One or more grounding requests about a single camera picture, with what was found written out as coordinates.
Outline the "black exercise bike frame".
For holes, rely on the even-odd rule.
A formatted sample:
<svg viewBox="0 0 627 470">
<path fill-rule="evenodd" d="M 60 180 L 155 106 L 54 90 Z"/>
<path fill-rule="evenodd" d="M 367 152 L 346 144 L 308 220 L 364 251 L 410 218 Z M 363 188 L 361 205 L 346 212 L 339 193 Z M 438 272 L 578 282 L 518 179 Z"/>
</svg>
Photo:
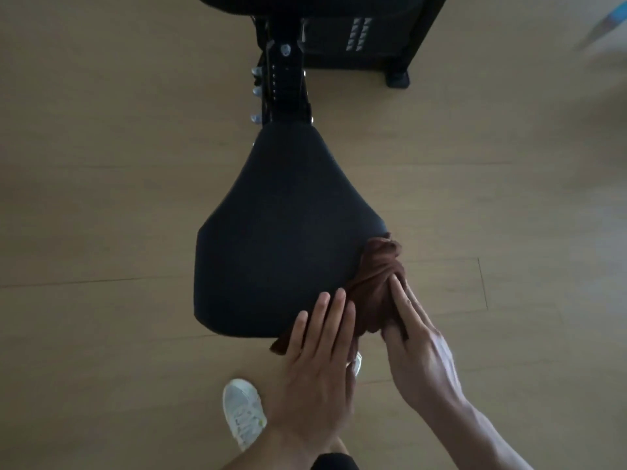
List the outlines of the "black exercise bike frame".
<svg viewBox="0 0 627 470">
<path fill-rule="evenodd" d="M 200 0 L 249 17 L 267 59 L 297 56 L 304 68 L 378 71 L 406 89 L 409 67 L 447 0 Z"/>
</svg>

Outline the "brown cloth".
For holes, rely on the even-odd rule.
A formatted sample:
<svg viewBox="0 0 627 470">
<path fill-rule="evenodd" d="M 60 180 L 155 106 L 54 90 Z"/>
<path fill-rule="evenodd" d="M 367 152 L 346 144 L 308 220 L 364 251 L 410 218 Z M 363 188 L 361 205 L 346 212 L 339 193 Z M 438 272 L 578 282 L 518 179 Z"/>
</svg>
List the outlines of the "brown cloth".
<svg viewBox="0 0 627 470">
<path fill-rule="evenodd" d="M 375 333 L 388 321 L 400 322 L 389 286 L 396 277 L 405 286 L 405 270 L 399 261 L 401 245 L 390 235 L 367 241 L 355 275 L 344 289 L 347 300 L 356 306 L 356 324 L 348 362 L 355 362 L 358 340 L 365 333 Z"/>
</svg>

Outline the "black padded bike seat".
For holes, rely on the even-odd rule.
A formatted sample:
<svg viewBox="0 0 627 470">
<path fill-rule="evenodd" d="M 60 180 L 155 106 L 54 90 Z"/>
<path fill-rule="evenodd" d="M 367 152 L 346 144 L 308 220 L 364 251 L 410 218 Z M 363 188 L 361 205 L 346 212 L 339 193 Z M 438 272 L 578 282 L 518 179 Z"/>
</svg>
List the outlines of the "black padded bike seat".
<svg viewBox="0 0 627 470">
<path fill-rule="evenodd" d="M 271 122 L 198 231 L 194 316 L 219 335 L 277 338 L 387 231 L 312 125 Z"/>
</svg>

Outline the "person's right forearm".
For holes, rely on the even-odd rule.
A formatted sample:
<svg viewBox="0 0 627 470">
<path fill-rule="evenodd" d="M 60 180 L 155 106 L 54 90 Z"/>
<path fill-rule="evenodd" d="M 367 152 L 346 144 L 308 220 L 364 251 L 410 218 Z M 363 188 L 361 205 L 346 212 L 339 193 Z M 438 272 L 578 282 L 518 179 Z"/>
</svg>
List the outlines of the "person's right forearm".
<svg viewBox="0 0 627 470">
<path fill-rule="evenodd" d="M 420 415 L 458 470 L 534 470 L 464 396 L 436 398 Z"/>
</svg>

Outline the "person's left hand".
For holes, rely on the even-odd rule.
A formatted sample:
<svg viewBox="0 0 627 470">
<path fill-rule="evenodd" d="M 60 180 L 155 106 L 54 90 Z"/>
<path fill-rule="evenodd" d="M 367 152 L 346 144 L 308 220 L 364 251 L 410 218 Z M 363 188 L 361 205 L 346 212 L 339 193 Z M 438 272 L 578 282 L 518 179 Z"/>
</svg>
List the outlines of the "person's left hand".
<svg viewBox="0 0 627 470">
<path fill-rule="evenodd" d="M 322 351 L 322 331 L 333 300 L 322 292 L 311 312 L 302 352 L 287 358 L 268 416 L 268 428 L 315 446 L 320 454 L 340 433 L 352 413 L 356 378 L 347 363 L 354 339 L 355 306 L 347 300 L 333 350 Z"/>
</svg>

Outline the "person's left forearm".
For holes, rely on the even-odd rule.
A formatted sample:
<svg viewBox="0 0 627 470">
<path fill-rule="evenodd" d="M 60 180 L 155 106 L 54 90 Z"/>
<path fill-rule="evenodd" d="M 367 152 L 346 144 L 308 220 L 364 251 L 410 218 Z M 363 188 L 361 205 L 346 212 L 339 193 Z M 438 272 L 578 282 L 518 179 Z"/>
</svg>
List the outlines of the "person's left forearm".
<svg viewBox="0 0 627 470">
<path fill-rule="evenodd" d="M 267 429 L 220 470 L 310 470 L 319 454 L 299 437 Z"/>
</svg>

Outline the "black shorts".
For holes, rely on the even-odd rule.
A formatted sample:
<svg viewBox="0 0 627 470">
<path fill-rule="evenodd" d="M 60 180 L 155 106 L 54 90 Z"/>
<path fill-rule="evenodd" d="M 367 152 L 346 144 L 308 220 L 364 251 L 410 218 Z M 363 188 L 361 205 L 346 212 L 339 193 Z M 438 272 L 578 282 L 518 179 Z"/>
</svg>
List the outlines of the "black shorts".
<svg viewBox="0 0 627 470">
<path fill-rule="evenodd" d="M 349 454 L 328 452 L 321 454 L 312 464 L 310 470 L 360 470 L 356 461 Z"/>
</svg>

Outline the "person's right hand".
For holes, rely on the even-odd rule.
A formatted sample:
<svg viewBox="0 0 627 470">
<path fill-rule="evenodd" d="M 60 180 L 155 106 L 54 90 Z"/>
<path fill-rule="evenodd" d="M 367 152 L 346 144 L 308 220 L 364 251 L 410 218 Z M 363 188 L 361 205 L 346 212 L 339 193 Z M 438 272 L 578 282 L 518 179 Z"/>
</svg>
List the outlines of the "person's right hand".
<svg viewBox="0 0 627 470">
<path fill-rule="evenodd" d="M 389 286 L 401 320 L 401 283 L 394 277 Z M 408 338 L 405 348 L 387 348 L 393 382 L 403 400 L 419 415 L 429 402 L 445 396 L 464 396 L 453 354 L 443 335 Z"/>
</svg>

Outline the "blue stick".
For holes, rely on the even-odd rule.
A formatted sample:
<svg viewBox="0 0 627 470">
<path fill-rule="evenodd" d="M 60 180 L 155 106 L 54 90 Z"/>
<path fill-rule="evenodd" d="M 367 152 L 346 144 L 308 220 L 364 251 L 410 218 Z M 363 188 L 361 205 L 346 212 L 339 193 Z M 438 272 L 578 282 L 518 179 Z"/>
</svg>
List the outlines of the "blue stick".
<svg viewBox="0 0 627 470">
<path fill-rule="evenodd" d="M 582 51 L 592 46 L 595 42 L 615 31 L 618 27 L 627 23 L 627 0 L 616 6 L 603 19 L 596 23 L 592 29 L 577 44 L 576 50 Z"/>
</svg>

